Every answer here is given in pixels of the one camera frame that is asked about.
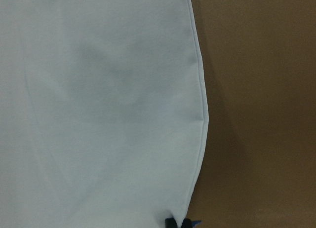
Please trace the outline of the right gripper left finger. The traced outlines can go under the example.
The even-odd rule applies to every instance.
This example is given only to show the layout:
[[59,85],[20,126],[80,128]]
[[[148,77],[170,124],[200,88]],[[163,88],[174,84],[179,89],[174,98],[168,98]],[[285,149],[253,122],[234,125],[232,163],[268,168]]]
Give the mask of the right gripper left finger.
[[165,219],[165,228],[177,228],[177,223],[174,218]]

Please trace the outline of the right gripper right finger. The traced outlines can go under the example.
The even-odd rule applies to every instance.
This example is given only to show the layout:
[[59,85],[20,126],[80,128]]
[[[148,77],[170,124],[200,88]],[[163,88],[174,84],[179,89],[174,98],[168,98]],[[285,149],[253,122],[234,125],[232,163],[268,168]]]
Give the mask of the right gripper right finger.
[[181,228],[192,228],[192,221],[188,218],[185,218],[182,222]]

